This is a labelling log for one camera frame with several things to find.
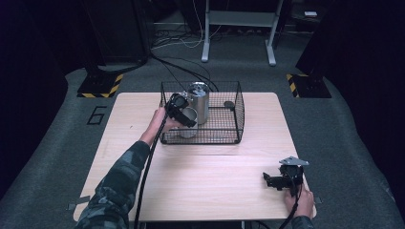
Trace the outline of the person's right hand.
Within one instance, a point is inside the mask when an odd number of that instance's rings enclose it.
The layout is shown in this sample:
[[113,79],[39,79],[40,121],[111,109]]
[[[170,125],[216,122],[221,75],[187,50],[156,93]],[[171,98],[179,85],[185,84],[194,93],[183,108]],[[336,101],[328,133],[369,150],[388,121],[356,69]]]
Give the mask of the person's right hand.
[[[312,191],[307,190],[305,187],[300,186],[298,206],[294,213],[294,217],[308,217],[312,219],[314,217],[314,195]],[[290,194],[290,191],[285,191],[285,205],[289,212],[292,211],[295,204],[295,197]]]

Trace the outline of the dark cabinet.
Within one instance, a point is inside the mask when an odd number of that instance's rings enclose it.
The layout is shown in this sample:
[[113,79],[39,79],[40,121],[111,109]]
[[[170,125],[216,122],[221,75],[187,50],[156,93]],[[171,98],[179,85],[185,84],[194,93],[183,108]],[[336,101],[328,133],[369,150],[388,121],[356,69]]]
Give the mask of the dark cabinet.
[[143,64],[149,47],[141,0],[82,0],[106,64]]

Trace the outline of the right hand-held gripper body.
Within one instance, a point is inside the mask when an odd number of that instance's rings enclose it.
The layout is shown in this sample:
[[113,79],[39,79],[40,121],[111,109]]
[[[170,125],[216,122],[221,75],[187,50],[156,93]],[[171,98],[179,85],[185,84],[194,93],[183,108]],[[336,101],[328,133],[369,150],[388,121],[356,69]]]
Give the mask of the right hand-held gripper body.
[[281,185],[278,190],[289,188],[290,195],[296,197],[298,186],[303,183],[304,167],[309,166],[309,162],[294,156],[289,156],[279,161],[281,164],[279,171],[281,174]]

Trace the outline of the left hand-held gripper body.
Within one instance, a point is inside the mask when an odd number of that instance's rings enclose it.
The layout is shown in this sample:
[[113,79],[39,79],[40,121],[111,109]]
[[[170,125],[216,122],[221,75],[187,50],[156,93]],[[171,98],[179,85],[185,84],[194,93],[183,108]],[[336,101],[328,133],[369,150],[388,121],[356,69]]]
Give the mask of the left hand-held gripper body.
[[182,112],[189,105],[188,100],[181,94],[174,93],[166,102],[164,108],[166,113],[175,119],[185,119],[186,115]]

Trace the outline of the black wire basket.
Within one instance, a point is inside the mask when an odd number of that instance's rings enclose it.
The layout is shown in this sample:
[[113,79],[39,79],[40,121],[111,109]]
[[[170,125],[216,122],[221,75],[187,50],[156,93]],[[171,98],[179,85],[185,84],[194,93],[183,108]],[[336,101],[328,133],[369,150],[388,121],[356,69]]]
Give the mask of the black wire basket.
[[[160,84],[160,104],[165,105],[170,96],[178,93],[187,98],[187,87],[197,81],[166,81]],[[198,124],[194,137],[183,138],[180,129],[169,131],[160,137],[162,144],[238,144],[245,126],[245,103],[239,81],[203,82],[209,89],[209,117]],[[232,101],[234,108],[226,108],[225,101]]]

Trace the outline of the steel mug with handle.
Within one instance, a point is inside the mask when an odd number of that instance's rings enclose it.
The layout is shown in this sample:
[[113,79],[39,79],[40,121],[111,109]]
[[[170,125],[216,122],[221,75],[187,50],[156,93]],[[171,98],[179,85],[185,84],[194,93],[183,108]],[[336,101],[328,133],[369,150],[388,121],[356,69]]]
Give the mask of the steel mug with handle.
[[198,114],[197,112],[190,107],[184,108],[182,113],[192,121],[195,121],[195,125],[192,127],[182,126],[180,127],[180,136],[183,138],[194,137],[198,132]]

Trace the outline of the dark curtain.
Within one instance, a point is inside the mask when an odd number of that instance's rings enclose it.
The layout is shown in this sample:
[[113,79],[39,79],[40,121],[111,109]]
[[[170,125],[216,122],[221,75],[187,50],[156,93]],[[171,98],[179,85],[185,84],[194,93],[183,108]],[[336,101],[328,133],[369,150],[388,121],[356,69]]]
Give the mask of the dark curtain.
[[66,75],[98,60],[82,0],[0,0],[0,198],[61,107]]
[[332,0],[296,67],[345,98],[405,215],[405,0]]

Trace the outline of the steel tumbler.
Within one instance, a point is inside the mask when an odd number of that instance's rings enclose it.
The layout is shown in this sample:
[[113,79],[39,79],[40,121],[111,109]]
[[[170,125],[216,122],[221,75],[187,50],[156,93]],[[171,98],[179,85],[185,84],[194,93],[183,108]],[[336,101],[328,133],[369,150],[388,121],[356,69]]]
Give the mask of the steel tumbler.
[[209,89],[203,82],[193,82],[186,90],[190,106],[198,114],[198,124],[203,125],[209,117]]

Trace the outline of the white metal stand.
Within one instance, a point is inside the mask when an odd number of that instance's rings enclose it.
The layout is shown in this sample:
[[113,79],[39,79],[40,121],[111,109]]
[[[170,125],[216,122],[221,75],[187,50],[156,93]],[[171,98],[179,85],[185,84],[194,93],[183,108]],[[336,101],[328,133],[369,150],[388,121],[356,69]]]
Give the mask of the white metal stand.
[[210,52],[210,26],[261,27],[270,29],[265,41],[267,61],[271,67],[276,66],[273,40],[277,30],[284,0],[276,0],[275,12],[228,11],[210,9],[210,0],[205,0],[204,40],[201,61],[206,63]]

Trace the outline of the person's left hand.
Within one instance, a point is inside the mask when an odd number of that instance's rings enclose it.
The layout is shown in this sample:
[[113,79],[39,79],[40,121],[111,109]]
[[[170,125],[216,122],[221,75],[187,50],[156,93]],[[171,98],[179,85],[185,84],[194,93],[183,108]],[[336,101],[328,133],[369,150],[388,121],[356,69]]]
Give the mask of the person's left hand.
[[146,143],[149,147],[152,146],[155,137],[158,135],[158,131],[160,129],[160,125],[162,122],[165,122],[162,132],[168,132],[169,130],[176,129],[181,127],[181,124],[170,117],[166,117],[166,111],[160,107],[157,108],[154,112],[154,115],[144,133],[139,138],[140,141]]

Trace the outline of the black base with hazard stripes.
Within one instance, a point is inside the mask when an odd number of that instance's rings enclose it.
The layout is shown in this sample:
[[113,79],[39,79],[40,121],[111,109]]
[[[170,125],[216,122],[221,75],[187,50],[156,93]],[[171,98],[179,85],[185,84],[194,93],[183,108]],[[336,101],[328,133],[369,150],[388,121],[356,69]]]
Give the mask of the black base with hazard stripes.
[[322,78],[317,79],[306,74],[287,74],[292,95],[296,98],[331,98],[331,94]]
[[119,83],[123,78],[122,74],[102,73],[101,75],[87,75],[77,90],[77,97],[86,98],[108,98],[115,95]]

